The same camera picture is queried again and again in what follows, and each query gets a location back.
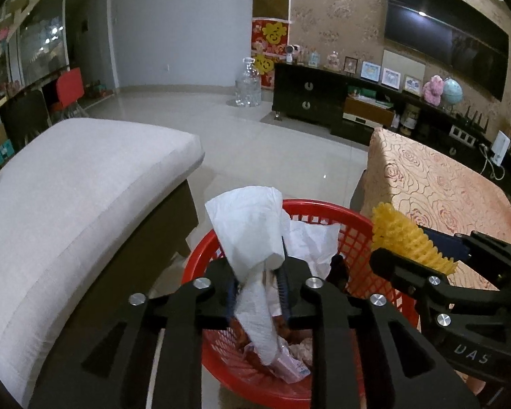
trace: blue globe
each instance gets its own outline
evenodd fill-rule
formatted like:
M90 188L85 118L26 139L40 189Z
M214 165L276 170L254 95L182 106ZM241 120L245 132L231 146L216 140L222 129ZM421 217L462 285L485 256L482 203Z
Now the blue globe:
M458 84L458 81L448 79L445 81L443 87L443 99L450 105L456 105L464 98L464 92L462 87Z

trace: red chair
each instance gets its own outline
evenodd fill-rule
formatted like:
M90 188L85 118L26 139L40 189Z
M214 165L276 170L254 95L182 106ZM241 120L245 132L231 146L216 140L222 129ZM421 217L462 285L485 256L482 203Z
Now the red chair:
M63 73L57 80L57 97L51 111L62 112L60 120L72 117L88 117L87 113L77 102L85 94L82 73L79 67Z

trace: television screen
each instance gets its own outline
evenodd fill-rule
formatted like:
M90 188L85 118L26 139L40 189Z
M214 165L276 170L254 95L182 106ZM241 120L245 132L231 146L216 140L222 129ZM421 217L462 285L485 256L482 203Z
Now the television screen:
M385 37L504 95L509 37L462 0L388 0Z

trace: water bottle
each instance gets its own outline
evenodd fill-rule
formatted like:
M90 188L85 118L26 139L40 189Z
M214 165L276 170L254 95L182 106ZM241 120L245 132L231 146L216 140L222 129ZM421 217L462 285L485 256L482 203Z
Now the water bottle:
M243 59L244 69L235 82L235 102L237 106L254 107L261 104L261 77L254 66L255 59Z

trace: metal screw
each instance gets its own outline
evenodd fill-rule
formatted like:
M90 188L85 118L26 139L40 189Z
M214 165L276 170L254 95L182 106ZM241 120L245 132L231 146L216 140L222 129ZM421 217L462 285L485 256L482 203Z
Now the metal screw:
M439 277L436 277L435 275L432 275L431 277L428 278L428 281L434 285L434 286L437 286L437 285L440 285L441 284L441 280L439 279Z
M382 294L373 294L369 297L369 300L375 306L384 306L386 304L386 297Z
M447 314L439 314L437 315L437 324L439 326L447 327L451 324L451 318Z
M146 296L140 292L136 294L132 294L128 298L128 303L132 306L140 306L140 304L144 304L146 302Z
M324 282L318 277L307 278L305 284L311 289L319 289L324 285Z
M211 284L212 282L206 277L195 278L193 281L193 286L197 289L206 289L210 287Z

